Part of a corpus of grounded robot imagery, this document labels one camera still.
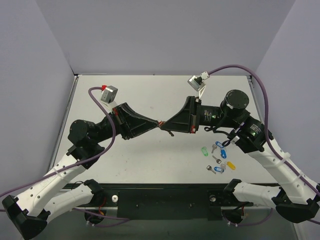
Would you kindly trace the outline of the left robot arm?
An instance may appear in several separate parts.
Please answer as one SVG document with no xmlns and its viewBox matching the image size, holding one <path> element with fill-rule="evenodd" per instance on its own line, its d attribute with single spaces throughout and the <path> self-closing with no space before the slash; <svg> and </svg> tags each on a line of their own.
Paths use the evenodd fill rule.
<svg viewBox="0 0 320 240">
<path fill-rule="evenodd" d="M 121 135 L 129 140 L 158 127 L 158 121 L 134 112 L 127 103 L 113 108 L 101 122 L 75 120 L 69 129 L 71 148 L 44 176 L 45 178 L 18 194 L 8 195 L 2 205 L 9 219 L 25 240 L 39 235 L 59 215 L 81 205 L 101 205 L 106 192 L 93 179 L 58 195 L 76 176 L 88 170 L 106 150 L 99 143 Z"/>
</svg>

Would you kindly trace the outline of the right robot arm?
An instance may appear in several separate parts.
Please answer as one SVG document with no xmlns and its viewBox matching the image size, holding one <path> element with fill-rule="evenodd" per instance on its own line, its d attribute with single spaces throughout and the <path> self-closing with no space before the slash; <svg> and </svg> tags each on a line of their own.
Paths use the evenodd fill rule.
<svg viewBox="0 0 320 240">
<path fill-rule="evenodd" d="M 313 219 L 320 210 L 320 186 L 310 180 L 282 152 L 265 123 L 253 118 L 246 110 L 249 97 L 241 90 L 227 92 L 220 106 L 202 105 L 195 96 L 188 96 L 183 108 L 159 128 L 194 134 L 199 126 L 218 133 L 219 128 L 231 128 L 226 136 L 230 143 L 255 159 L 276 180 L 277 186 L 263 186 L 233 179 L 223 190 L 224 201 L 230 205 L 249 203 L 277 211 L 292 223 Z"/>
</svg>

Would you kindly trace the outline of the green key tag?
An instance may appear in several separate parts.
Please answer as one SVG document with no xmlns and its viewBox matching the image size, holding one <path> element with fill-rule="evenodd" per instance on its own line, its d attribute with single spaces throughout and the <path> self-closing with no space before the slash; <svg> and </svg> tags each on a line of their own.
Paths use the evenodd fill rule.
<svg viewBox="0 0 320 240">
<path fill-rule="evenodd" d="M 205 157 L 207 157 L 209 155 L 207 148 L 205 146 L 201 148 L 201 152 Z"/>
</svg>

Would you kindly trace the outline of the blue key tag upper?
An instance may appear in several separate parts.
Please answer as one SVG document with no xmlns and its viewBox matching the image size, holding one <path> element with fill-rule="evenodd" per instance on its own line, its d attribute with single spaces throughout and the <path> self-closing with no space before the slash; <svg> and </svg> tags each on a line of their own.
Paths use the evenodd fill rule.
<svg viewBox="0 0 320 240">
<path fill-rule="evenodd" d="M 219 142 L 219 141 L 216 141 L 215 144 L 221 149 L 224 148 L 223 144 L 221 142 Z"/>
</svg>

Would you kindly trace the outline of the blue key tag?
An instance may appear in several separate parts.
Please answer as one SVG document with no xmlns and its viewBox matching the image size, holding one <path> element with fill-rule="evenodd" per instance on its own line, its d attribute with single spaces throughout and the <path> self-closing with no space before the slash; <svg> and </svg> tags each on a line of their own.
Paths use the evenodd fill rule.
<svg viewBox="0 0 320 240">
<path fill-rule="evenodd" d="M 221 149 L 224 148 L 223 144 L 221 142 L 219 142 L 219 141 L 216 141 L 215 144 Z"/>
<path fill-rule="evenodd" d="M 227 152 L 224 148 L 221 148 L 220 149 L 220 156 L 223 158 L 223 159 L 226 159 L 227 158 Z"/>
<path fill-rule="evenodd" d="M 215 166 L 214 167 L 214 171 L 219 172 L 219 173 L 223 173 L 225 171 L 224 167 L 220 167 L 220 166 Z"/>
</svg>

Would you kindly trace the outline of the loose silver key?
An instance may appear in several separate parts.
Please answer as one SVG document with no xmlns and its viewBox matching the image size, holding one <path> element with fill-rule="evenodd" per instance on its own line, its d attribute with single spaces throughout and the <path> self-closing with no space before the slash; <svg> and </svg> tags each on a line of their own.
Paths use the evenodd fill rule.
<svg viewBox="0 0 320 240">
<path fill-rule="evenodd" d="M 213 144 L 213 145 L 212 145 L 211 153 L 213 154 L 216 149 L 217 149 L 217 145 Z"/>
</svg>

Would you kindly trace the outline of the blue key tag middle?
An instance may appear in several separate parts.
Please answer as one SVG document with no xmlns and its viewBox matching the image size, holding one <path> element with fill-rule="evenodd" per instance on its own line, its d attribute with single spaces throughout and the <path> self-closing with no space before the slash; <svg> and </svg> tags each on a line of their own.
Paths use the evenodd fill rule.
<svg viewBox="0 0 320 240">
<path fill-rule="evenodd" d="M 220 149 L 220 156 L 223 158 L 223 159 L 226 159 L 227 158 L 227 152 L 224 148 L 221 148 Z"/>
</svg>

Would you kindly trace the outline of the dark loose key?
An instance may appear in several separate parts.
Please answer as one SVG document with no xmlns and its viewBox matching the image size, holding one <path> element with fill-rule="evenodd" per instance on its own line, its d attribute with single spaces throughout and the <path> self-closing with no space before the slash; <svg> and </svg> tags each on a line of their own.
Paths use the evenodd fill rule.
<svg viewBox="0 0 320 240">
<path fill-rule="evenodd" d="M 212 155 L 212 157 L 215 159 L 215 161 L 216 161 L 218 164 L 220 164 L 220 163 L 222 162 L 219 158 L 215 157 L 214 155 Z"/>
</svg>

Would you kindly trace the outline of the silver key by blue tag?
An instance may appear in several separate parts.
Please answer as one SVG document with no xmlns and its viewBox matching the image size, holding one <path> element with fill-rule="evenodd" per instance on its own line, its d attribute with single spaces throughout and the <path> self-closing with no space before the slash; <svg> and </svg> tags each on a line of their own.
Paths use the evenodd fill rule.
<svg viewBox="0 0 320 240">
<path fill-rule="evenodd" d="M 210 165 L 208 165 L 208 166 L 206 167 L 206 169 L 207 169 L 208 171 L 211 171 L 211 172 L 213 172 L 214 174 L 216 174 L 216 172 L 213 170 L 213 168 L 212 168 Z"/>
</svg>

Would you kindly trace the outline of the blue key tag near front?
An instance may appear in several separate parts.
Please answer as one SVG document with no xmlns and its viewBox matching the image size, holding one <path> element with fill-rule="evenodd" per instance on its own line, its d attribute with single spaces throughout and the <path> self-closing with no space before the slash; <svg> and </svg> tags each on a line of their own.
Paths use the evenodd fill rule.
<svg viewBox="0 0 320 240">
<path fill-rule="evenodd" d="M 214 171 L 219 172 L 219 173 L 223 173 L 225 171 L 224 167 L 220 167 L 220 166 L 215 166 L 214 167 Z"/>
</svg>

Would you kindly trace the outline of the yellow key tag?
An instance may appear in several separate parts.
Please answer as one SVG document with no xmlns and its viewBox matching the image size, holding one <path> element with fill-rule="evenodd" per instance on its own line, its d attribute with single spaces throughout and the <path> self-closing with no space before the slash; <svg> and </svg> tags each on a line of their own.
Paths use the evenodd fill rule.
<svg viewBox="0 0 320 240">
<path fill-rule="evenodd" d="M 236 166 L 235 166 L 232 162 L 230 162 L 230 161 L 227 161 L 225 164 L 226 164 L 231 170 L 235 170 L 235 169 L 236 169 Z"/>
</svg>

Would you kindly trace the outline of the black front mounting rail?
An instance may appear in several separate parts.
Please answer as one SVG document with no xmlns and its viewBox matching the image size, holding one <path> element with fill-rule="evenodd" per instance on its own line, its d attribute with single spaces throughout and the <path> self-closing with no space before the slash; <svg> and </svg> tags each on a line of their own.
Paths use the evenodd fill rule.
<svg viewBox="0 0 320 240">
<path fill-rule="evenodd" d="M 81 208 L 115 210 L 118 218 L 130 220 L 221 219 L 221 209 L 254 206 L 224 193 L 225 183 L 102 183 L 104 196 Z"/>
</svg>

